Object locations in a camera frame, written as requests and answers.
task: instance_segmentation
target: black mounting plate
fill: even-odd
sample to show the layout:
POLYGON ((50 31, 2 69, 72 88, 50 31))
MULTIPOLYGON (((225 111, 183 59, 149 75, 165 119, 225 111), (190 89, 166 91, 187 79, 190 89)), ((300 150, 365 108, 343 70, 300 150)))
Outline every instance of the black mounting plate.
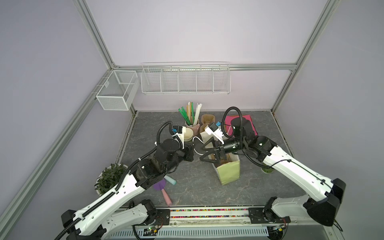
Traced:
MULTIPOLYGON (((161 221, 163 221, 164 225, 169 225, 169 219, 170 219, 170 210, 169 209, 158 209, 156 214, 155 222, 151 225, 161 225, 161 221)), ((144 223, 137 224, 137 226, 147 226, 144 223)))
MULTIPOLYGON (((250 207, 248 208, 249 218, 251 219, 251 223, 270 223, 264 219, 264 213, 262 207, 250 207)), ((277 217, 274 223, 284 223, 283 218, 277 217)), ((285 223, 290 223, 290 217, 284 217, 285 223)))

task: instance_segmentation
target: purple spatula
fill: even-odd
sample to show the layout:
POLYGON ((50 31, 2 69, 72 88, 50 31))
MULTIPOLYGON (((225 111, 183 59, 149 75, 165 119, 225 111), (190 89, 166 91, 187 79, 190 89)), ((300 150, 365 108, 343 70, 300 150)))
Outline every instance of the purple spatula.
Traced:
POLYGON ((166 180, 163 178, 160 182, 155 183, 153 185, 153 188, 156 191, 160 191, 161 190, 161 192, 163 193, 163 197, 164 197, 164 199, 165 199, 165 201, 167 203, 167 206, 170 207, 170 206, 172 206, 172 201, 170 200, 167 192, 164 190, 165 185, 166 185, 166 180))

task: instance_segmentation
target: pink folder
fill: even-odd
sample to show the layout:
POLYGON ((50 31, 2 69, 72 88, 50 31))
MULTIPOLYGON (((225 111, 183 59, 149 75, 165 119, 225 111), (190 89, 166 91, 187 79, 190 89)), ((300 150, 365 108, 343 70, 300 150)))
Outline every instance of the pink folder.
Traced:
MULTIPOLYGON (((230 127, 230 125, 231 125, 231 121, 232 121, 232 119, 234 119, 234 118, 238 118, 239 116, 226 116, 225 117, 225 130, 226 130, 226 132, 228 133, 228 135, 231 135, 232 134, 232 128, 230 127)), ((253 131, 255 132, 255 135, 257 135, 257 132, 256 132, 256 130, 255 130, 255 126, 253 125, 253 123, 252 123, 252 119, 251 119, 251 116, 250 115, 243 115, 243 118, 245 118, 245 119, 247 119, 247 120, 249 120, 250 122, 251 122, 251 124, 252 124, 252 129, 253 129, 253 131)))

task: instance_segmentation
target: perforated metal strip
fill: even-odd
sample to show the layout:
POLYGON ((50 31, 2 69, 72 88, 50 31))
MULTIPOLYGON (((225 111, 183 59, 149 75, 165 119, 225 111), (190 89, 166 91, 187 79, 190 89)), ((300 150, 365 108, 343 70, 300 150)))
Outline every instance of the perforated metal strip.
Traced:
MULTIPOLYGON (((144 228, 138 228, 137 233, 141 238, 153 238, 143 236, 144 228)), ((262 237, 268 236, 266 227, 175 227, 162 228, 156 238, 223 238, 223 237, 262 237)), ((135 238, 132 228, 116 232, 110 239, 131 239, 135 238)))

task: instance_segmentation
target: wire basket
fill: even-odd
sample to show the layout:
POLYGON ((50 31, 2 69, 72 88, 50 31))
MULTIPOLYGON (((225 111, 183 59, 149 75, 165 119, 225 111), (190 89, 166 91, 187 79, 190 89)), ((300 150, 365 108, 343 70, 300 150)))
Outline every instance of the wire basket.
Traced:
POLYGON ((113 70, 96 98, 104 110, 128 111, 139 85, 136 71, 113 70))
POLYGON ((229 65, 146 67, 141 74, 144 94, 230 93, 229 65))

